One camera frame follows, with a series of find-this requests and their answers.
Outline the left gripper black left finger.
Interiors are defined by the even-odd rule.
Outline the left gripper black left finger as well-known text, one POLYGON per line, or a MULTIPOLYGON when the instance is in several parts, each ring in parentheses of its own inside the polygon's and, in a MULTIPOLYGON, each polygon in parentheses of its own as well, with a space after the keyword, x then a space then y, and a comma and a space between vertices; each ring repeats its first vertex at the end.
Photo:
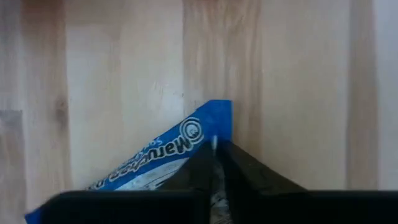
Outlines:
POLYGON ((213 181, 214 150, 210 141, 193 155, 158 189, 161 201, 210 201, 213 181))

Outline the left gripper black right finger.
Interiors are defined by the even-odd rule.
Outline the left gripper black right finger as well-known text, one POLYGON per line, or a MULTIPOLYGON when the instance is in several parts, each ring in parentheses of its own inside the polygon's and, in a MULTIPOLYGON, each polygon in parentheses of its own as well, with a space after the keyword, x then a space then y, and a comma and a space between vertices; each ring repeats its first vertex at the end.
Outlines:
POLYGON ((267 197, 307 191, 231 141, 218 143, 217 156, 224 169, 226 191, 230 197, 267 197))

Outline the blue ramen packet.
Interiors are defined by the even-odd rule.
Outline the blue ramen packet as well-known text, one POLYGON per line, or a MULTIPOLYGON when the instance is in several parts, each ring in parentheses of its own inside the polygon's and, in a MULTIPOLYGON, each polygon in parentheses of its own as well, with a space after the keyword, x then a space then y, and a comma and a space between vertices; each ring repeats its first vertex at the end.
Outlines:
POLYGON ((160 186, 210 141, 232 135, 229 100, 210 100, 85 190, 56 195, 27 224, 210 224, 211 203, 161 201, 160 186))

